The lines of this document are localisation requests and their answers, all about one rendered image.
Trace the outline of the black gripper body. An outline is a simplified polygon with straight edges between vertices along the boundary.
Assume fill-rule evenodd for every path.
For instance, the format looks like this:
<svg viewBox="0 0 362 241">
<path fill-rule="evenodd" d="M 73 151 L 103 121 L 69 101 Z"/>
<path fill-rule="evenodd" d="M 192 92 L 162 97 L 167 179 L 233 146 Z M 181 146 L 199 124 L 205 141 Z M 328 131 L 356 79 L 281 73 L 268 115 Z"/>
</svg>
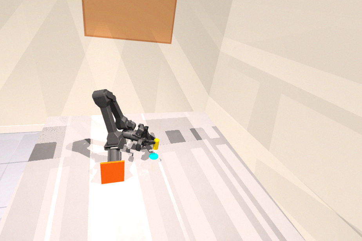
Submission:
<svg viewBox="0 0 362 241">
<path fill-rule="evenodd" d="M 141 134 L 141 138 L 138 138 L 138 137 L 136 137 L 136 136 L 133 135 L 134 133 L 136 133 L 136 130 L 134 130 L 134 131 L 131 132 L 130 140 L 131 140 L 132 142 L 133 142 L 133 141 L 137 141 L 136 151 L 140 151 L 140 150 L 141 150 L 141 145 L 143 145 L 143 141 L 144 141 L 144 138 L 146 137 L 147 131 L 148 131 L 148 126 L 145 126 L 144 131 L 143 131 L 142 134 Z"/>
</svg>

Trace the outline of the cyan circle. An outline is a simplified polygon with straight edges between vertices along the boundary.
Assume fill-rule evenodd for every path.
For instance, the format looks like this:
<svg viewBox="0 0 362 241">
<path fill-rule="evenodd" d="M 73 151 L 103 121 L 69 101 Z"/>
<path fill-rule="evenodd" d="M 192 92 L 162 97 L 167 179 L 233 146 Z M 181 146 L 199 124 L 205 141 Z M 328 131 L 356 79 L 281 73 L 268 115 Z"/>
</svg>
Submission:
<svg viewBox="0 0 362 241">
<path fill-rule="evenodd" d="M 152 160 L 155 160 L 155 159 L 158 158 L 158 154 L 156 154 L 156 153 L 151 153 L 151 154 L 149 155 L 149 158 L 152 159 Z"/>
</svg>

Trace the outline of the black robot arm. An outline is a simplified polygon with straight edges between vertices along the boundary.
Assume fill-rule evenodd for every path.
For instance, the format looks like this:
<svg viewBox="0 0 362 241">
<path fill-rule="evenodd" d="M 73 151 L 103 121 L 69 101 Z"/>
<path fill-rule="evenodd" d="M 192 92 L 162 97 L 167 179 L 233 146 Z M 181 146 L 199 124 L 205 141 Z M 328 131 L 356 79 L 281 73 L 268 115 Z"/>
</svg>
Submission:
<svg viewBox="0 0 362 241">
<path fill-rule="evenodd" d="M 121 161 L 120 149 L 124 147 L 124 138 L 130 139 L 131 132 L 134 131 L 136 123 L 128 120 L 127 117 L 122 114 L 115 95 L 107 89 L 94 91 L 92 98 L 101 110 L 108 132 L 107 142 L 104 145 L 104 150 L 108 151 L 107 162 Z M 116 121 L 114 121 L 113 116 Z M 136 133 L 133 135 L 141 138 L 144 128 L 144 124 L 139 124 L 138 130 L 136 130 Z M 122 132 L 117 129 L 122 130 Z"/>
</svg>

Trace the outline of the yellow cylinder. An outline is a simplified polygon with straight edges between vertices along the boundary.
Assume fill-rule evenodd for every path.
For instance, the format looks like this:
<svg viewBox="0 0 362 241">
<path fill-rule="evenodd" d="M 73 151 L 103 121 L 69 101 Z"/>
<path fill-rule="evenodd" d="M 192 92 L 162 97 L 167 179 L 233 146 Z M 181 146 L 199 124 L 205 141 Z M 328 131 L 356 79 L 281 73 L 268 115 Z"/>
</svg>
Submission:
<svg viewBox="0 0 362 241">
<path fill-rule="evenodd" d="M 155 144 L 153 144 L 153 149 L 154 150 L 157 150 L 158 149 L 158 145 L 159 145 L 159 139 L 154 139 L 154 142 L 155 142 Z"/>
</svg>

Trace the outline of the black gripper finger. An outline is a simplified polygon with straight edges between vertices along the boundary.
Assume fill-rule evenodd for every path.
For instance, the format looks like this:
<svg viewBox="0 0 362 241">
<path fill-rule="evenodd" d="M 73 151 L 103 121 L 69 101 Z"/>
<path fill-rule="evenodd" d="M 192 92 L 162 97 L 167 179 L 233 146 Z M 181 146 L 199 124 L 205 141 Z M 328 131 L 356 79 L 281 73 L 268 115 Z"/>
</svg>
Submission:
<svg viewBox="0 0 362 241">
<path fill-rule="evenodd" d="M 147 131 L 146 139 L 147 139 L 147 140 L 154 140 L 155 137 L 153 137 L 152 135 L 150 135 L 149 132 Z"/>
<path fill-rule="evenodd" d="M 144 138 L 143 146 L 152 145 L 152 144 L 155 144 L 155 142 L 151 141 L 151 140 L 147 140 L 146 138 Z"/>
</svg>

